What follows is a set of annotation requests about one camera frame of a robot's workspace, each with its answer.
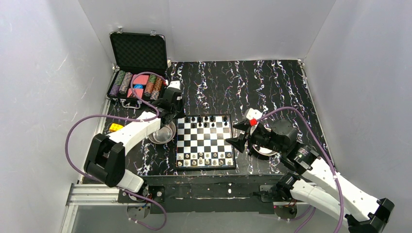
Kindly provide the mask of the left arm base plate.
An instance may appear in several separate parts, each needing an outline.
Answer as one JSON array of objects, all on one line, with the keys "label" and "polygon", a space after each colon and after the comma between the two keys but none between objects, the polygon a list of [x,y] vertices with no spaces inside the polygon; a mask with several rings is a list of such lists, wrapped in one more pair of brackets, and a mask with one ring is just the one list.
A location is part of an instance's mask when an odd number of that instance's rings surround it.
[{"label": "left arm base plate", "polygon": [[[148,185],[145,189],[139,191],[139,195],[150,198],[156,202],[163,203],[165,199],[165,187]],[[118,195],[118,203],[146,203],[146,200],[137,198],[124,191],[120,191]]]}]

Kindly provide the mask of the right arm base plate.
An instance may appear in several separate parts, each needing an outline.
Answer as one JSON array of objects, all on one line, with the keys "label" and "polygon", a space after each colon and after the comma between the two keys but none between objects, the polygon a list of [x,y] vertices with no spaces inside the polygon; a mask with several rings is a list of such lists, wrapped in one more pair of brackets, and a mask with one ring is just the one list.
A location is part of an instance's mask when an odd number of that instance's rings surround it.
[{"label": "right arm base plate", "polygon": [[261,185],[259,191],[254,192],[253,195],[261,202],[285,202],[285,205],[291,203],[304,203],[305,201],[292,197],[293,185],[276,184],[276,185]]}]

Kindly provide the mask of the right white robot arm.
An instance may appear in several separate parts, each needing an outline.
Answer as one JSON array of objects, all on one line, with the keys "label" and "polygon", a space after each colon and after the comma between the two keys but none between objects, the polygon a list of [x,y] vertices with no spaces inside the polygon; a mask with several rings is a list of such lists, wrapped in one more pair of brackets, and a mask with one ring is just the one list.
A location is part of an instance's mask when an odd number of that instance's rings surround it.
[{"label": "right white robot arm", "polygon": [[381,233],[389,222],[394,203],[375,198],[331,170],[325,159],[298,141],[298,131],[288,120],[276,121],[271,129],[255,119],[233,125],[242,133],[226,141],[235,149],[278,152],[290,169],[275,186],[285,200],[300,200],[336,218],[351,233]]}]

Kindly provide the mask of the steel bowl with chess pieces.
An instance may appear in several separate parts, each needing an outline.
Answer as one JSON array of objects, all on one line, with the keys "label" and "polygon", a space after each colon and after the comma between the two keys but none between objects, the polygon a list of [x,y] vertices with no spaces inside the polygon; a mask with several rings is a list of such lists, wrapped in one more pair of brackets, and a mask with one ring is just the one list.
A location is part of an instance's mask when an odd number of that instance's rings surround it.
[{"label": "steel bowl with chess pieces", "polygon": [[277,154],[278,154],[278,152],[276,152],[276,151],[274,151],[274,150],[270,150],[270,149],[267,149],[267,148],[263,148],[263,147],[260,147],[260,146],[258,146],[258,145],[255,145],[255,144],[252,146],[252,148],[255,150],[255,152],[256,152],[258,155],[262,155],[262,156],[271,157],[271,156],[274,156],[274,155],[277,155]]}]

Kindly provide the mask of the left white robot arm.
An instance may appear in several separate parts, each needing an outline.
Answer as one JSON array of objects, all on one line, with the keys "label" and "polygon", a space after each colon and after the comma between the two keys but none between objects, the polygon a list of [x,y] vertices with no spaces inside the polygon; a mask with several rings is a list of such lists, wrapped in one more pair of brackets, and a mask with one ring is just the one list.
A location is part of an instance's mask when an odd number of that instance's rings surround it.
[{"label": "left white robot arm", "polygon": [[162,130],[174,119],[184,116],[182,84],[172,81],[162,97],[153,102],[156,110],[144,111],[136,120],[120,130],[92,139],[84,171],[108,187],[120,187],[138,193],[145,180],[126,169],[125,156],[138,143]]}]

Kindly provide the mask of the black and white chessboard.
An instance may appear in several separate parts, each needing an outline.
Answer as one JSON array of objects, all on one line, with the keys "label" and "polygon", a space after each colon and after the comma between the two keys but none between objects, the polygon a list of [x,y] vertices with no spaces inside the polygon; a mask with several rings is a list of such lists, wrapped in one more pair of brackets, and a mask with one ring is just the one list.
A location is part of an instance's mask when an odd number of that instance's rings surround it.
[{"label": "black and white chessboard", "polygon": [[226,142],[233,137],[230,120],[228,114],[178,119],[175,168],[180,171],[235,169],[234,149]]}]

